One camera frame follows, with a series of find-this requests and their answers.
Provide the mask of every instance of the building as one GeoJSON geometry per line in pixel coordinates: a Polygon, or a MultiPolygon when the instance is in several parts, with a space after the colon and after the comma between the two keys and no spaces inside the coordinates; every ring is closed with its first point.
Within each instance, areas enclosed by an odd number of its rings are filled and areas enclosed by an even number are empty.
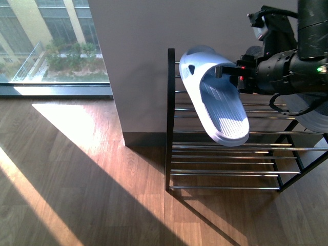
{"type": "Polygon", "coordinates": [[[0,0],[0,63],[23,62],[58,38],[100,50],[87,0],[0,0]]]}

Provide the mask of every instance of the floor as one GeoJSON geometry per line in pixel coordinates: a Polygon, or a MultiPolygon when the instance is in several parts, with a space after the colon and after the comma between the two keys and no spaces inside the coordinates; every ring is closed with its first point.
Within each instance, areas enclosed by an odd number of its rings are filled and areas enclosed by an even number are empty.
{"type": "Polygon", "coordinates": [[[112,100],[0,100],[0,245],[328,245],[328,167],[282,193],[164,189],[112,100]]]}

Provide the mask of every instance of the slide sandal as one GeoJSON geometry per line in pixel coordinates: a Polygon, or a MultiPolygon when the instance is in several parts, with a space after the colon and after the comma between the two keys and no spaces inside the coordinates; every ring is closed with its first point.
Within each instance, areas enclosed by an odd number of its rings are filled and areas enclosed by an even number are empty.
{"type": "MultiPolygon", "coordinates": [[[[281,98],[286,102],[290,112],[299,112],[307,108],[314,100],[318,99],[316,94],[320,95],[322,93],[292,94],[281,96],[281,98]]],[[[295,118],[302,126],[313,132],[327,133],[328,102],[325,102],[309,113],[296,116],[295,118]]]]}
{"type": "Polygon", "coordinates": [[[239,92],[229,75],[215,77],[218,65],[236,65],[212,48],[197,46],[180,60],[180,75],[207,134],[217,143],[232,147],[249,137],[249,122],[239,92]]]}

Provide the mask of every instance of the glass window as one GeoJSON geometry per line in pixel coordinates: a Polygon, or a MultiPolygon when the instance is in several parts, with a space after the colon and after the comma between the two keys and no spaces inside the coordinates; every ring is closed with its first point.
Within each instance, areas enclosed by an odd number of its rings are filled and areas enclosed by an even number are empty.
{"type": "Polygon", "coordinates": [[[36,0],[39,7],[65,7],[63,0],[36,0]]]}
{"type": "Polygon", "coordinates": [[[72,24],[67,18],[45,18],[54,39],[63,39],[67,45],[77,42],[72,24]]]}
{"type": "Polygon", "coordinates": [[[88,0],[73,0],[75,7],[89,7],[88,0]]]}
{"type": "Polygon", "coordinates": [[[7,52],[5,51],[5,49],[0,45],[0,54],[1,55],[6,55],[7,52]]]}
{"type": "Polygon", "coordinates": [[[89,18],[79,18],[82,32],[85,36],[86,42],[99,46],[96,29],[93,20],[89,18]]]}
{"type": "Polygon", "coordinates": [[[37,5],[53,39],[62,39],[68,46],[77,42],[63,0],[37,0],[37,5]]]}
{"type": "Polygon", "coordinates": [[[8,82],[109,87],[87,0],[0,0],[0,61],[8,82]]]}
{"type": "Polygon", "coordinates": [[[7,0],[0,0],[0,7],[9,7],[9,3],[7,0]]]}
{"type": "Polygon", "coordinates": [[[0,33],[16,55],[29,54],[33,46],[10,7],[0,7],[0,33]]]}

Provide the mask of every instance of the black metal shoe rack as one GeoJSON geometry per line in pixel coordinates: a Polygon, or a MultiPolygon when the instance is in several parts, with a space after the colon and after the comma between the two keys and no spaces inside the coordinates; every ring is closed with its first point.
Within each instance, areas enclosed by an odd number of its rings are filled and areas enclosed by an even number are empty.
{"type": "Polygon", "coordinates": [[[250,131],[247,143],[225,147],[213,142],[204,129],[177,129],[179,120],[197,118],[191,101],[179,102],[186,95],[176,74],[179,62],[175,50],[168,50],[168,111],[166,145],[166,190],[170,189],[260,189],[283,191],[328,158],[328,148],[315,143],[328,135],[308,131],[297,120],[278,114],[268,104],[244,103],[252,120],[287,122],[284,131],[250,131]],[[313,143],[302,146],[304,142],[313,143]],[[306,161],[303,157],[314,156],[306,161]]]}

